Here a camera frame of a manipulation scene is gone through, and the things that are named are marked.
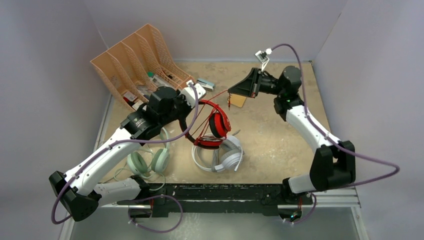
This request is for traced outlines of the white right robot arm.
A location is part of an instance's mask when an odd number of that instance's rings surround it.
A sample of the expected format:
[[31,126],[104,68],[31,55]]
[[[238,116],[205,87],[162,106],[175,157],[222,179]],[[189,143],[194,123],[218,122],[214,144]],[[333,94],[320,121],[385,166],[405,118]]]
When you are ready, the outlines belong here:
[[307,142],[314,153],[309,173],[282,181],[280,196],[288,204],[306,192],[326,191],[351,184],[356,179],[355,156],[350,141],[341,141],[314,118],[299,95],[302,73],[295,66],[285,67],[279,78],[253,67],[240,82],[228,89],[232,95],[255,98],[259,93],[271,94],[275,112]]

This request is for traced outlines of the yellow spiral notebook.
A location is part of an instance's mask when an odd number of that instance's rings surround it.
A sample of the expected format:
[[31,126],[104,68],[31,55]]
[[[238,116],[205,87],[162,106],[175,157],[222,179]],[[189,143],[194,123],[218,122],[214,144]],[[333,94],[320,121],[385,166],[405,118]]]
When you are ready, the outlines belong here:
[[234,105],[238,108],[242,108],[246,102],[247,97],[245,96],[241,96],[241,95],[237,95],[237,94],[231,94],[229,96],[229,103],[231,105]]

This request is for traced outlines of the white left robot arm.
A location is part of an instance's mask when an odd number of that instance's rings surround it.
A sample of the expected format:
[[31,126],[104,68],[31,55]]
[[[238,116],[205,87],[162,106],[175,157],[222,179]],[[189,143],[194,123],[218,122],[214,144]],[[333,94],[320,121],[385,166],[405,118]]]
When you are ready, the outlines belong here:
[[48,180],[56,199],[51,210],[51,222],[58,225],[70,218],[79,222],[98,207],[114,202],[146,203],[149,185],[137,173],[110,183],[100,183],[100,180],[123,158],[143,145],[166,144],[184,137],[192,128],[186,119],[191,112],[199,112],[205,95],[206,90],[192,82],[182,90],[158,87],[148,101],[130,113],[112,136],[89,157],[66,172],[52,173]]

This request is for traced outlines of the peach plastic file organizer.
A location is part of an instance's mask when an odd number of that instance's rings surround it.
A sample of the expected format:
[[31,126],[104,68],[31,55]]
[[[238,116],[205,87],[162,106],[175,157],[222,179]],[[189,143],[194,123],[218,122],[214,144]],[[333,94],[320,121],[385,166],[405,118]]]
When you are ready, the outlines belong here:
[[[130,112],[147,102],[147,95],[158,87],[150,80],[157,75],[174,89],[183,89],[195,79],[174,62],[161,32],[145,24],[91,60],[94,70],[115,100]],[[130,91],[135,102],[123,98]]]

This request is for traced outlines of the clear plastic ruler pouch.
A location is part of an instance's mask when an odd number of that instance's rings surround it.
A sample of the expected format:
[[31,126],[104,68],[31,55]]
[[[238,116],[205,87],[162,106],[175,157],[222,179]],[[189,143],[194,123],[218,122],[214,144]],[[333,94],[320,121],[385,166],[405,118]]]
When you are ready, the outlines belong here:
[[149,79],[157,87],[171,87],[171,85],[169,85],[165,80],[163,80],[158,75],[150,76]]

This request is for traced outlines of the red black headphones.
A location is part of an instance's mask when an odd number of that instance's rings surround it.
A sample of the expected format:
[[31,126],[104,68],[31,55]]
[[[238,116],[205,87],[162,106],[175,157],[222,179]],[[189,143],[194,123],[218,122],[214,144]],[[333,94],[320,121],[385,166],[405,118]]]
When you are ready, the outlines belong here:
[[[231,130],[230,121],[226,113],[221,109],[221,107],[210,101],[201,99],[199,105],[208,105],[212,107],[212,111],[208,116],[208,126],[212,133],[212,136],[200,135],[197,138],[194,138],[189,132],[184,136],[188,139],[194,146],[198,146],[207,150],[217,150],[223,141],[227,138],[227,133]],[[184,132],[188,129],[187,121],[179,120],[180,129]]]

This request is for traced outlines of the light blue stapler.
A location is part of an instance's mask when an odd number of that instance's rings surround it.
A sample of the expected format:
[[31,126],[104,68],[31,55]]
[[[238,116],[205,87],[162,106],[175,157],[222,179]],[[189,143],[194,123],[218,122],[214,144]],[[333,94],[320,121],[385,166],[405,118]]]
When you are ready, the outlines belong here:
[[197,83],[199,83],[207,91],[213,92],[214,89],[215,89],[215,84],[214,83],[212,83],[212,82],[210,82],[208,80],[205,80],[203,78],[198,78],[197,79]]

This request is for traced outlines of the white over-ear headphones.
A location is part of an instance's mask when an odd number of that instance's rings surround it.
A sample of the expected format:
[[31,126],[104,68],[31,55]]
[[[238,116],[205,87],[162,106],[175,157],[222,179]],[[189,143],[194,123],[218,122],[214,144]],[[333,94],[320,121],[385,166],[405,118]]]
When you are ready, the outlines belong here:
[[232,134],[228,135],[220,147],[213,151],[210,167],[205,167],[198,163],[197,156],[200,160],[202,159],[199,153],[200,148],[194,145],[191,148],[192,160],[201,170],[212,173],[219,173],[225,170],[237,172],[243,161],[244,150],[240,140]]

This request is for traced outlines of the red white small box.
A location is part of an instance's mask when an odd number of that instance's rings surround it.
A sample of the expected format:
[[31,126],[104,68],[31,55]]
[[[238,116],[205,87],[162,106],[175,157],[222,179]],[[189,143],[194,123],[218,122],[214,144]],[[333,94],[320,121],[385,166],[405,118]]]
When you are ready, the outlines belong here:
[[123,98],[127,99],[129,102],[135,102],[138,98],[131,93],[130,91],[126,91],[123,95]]

